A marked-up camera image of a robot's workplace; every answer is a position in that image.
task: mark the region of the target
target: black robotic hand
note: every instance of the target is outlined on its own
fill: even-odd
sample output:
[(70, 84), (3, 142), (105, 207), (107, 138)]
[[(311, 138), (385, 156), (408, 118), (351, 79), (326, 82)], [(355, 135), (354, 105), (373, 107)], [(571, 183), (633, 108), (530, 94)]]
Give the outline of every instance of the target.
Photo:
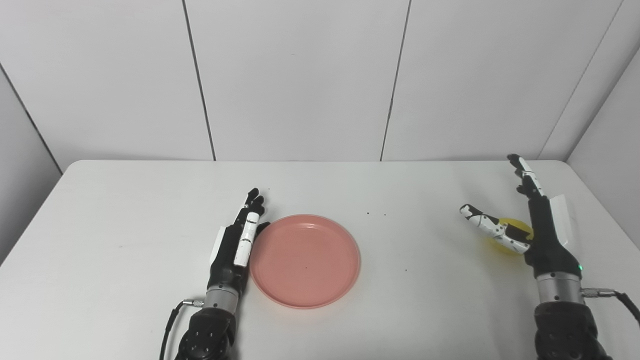
[(253, 240), (269, 225), (258, 224), (263, 203), (258, 189), (252, 189), (234, 223), (218, 235), (204, 305), (191, 317), (176, 360), (228, 359), (236, 340), (236, 307), (248, 280)]
[(508, 156), (522, 179), (519, 193), (529, 198), (533, 228), (531, 247), (524, 253), (538, 282), (540, 305), (534, 312), (539, 360), (611, 360), (598, 342), (598, 329), (582, 296), (582, 269), (560, 244), (549, 198), (536, 174), (519, 155)]

